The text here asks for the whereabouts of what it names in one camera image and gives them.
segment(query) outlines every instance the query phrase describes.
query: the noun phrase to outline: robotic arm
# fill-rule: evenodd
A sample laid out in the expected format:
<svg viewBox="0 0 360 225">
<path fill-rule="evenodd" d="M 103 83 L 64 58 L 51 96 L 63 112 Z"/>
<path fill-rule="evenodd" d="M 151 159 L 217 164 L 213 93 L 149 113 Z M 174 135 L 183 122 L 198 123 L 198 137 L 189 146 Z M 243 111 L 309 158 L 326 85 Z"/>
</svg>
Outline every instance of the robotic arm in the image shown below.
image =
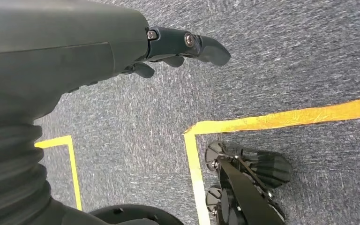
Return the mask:
<svg viewBox="0 0 360 225">
<path fill-rule="evenodd" d="M 149 78 L 154 70 L 144 62 L 178 67 L 184 58 L 222 66 L 230 54 L 212 38 L 150 27 L 142 14 L 127 8 L 0 0 L 0 225 L 181 225 L 158 209 L 154 213 L 164 222 L 131 218 L 135 214 L 126 214 L 126 206 L 110 211 L 122 215 L 110 221 L 106 211 L 88 214 L 52 199 L 46 169 L 38 164 L 43 151 L 34 147 L 42 129 L 33 122 L 80 86 L 119 74 Z"/>
</svg>

